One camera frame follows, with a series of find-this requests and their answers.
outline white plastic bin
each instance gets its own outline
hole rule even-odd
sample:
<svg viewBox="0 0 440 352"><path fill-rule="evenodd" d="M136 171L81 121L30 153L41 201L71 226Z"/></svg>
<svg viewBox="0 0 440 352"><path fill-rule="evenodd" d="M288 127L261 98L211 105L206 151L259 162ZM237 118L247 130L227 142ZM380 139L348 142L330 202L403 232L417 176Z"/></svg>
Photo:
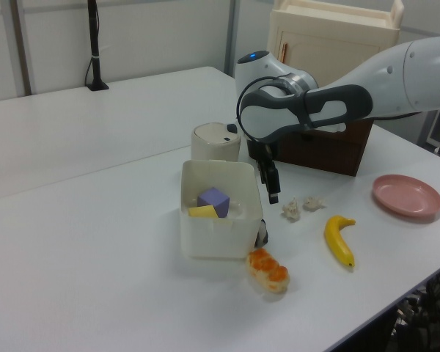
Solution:
<svg viewBox="0 0 440 352"><path fill-rule="evenodd" d="M215 187L230 197L226 218L197 218L188 209ZM189 257L246 258L254 249L263 209L254 168L231 161L190 160L181 176L181 248Z"/></svg>

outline yellow block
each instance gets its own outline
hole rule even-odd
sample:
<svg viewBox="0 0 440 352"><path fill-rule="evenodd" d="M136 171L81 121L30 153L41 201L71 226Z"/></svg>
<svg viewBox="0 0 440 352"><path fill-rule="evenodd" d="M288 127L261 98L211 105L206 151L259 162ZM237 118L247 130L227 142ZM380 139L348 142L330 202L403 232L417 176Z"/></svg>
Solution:
<svg viewBox="0 0 440 352"><path fill-rule="evenodd" d="M213 205L204 205L203 207L189 208L189 216L196 216L197 218L219 217Z"/></svg>

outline banana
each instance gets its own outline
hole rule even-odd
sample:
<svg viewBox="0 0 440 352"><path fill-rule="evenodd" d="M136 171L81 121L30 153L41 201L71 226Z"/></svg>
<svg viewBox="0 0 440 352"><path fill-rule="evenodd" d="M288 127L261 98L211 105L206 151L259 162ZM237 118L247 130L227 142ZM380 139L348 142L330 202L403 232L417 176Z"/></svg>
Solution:
<svg viewBox="0 0 440 352"><path fill-rule="evenodd" d="M345 266L354 267L352 251L340 235L340 230L348 225L354 225L355 220L347 219L341 215L332 216L326 223L324 228L324 237L329 248L332 250L336 258Z"/></svg>

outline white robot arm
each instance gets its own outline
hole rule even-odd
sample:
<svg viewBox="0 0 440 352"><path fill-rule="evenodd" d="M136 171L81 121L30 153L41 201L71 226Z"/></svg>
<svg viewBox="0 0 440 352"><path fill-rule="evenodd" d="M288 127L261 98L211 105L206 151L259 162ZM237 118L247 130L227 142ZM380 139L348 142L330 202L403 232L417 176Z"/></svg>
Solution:
<svg viewBox="0 0 440 352"><path fill-rule="evenodd" d="M438 110L440 37L382 51L322 88L310 74L267 51L241 58L235 81L239 124L250 139L263 143L291 131Z"/></svg>

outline pink plate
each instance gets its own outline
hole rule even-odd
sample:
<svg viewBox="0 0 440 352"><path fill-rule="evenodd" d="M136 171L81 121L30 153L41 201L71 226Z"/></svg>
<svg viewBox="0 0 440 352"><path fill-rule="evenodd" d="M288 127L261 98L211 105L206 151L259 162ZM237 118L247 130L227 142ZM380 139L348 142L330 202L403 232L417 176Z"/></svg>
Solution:
<svg viewBox="0 0 440 352"><path fill-rule="evenodd" d="M381 204L406 216L430 216L440 210L440 194L408 176L380 176L373 182L373 194Z"/></svg>

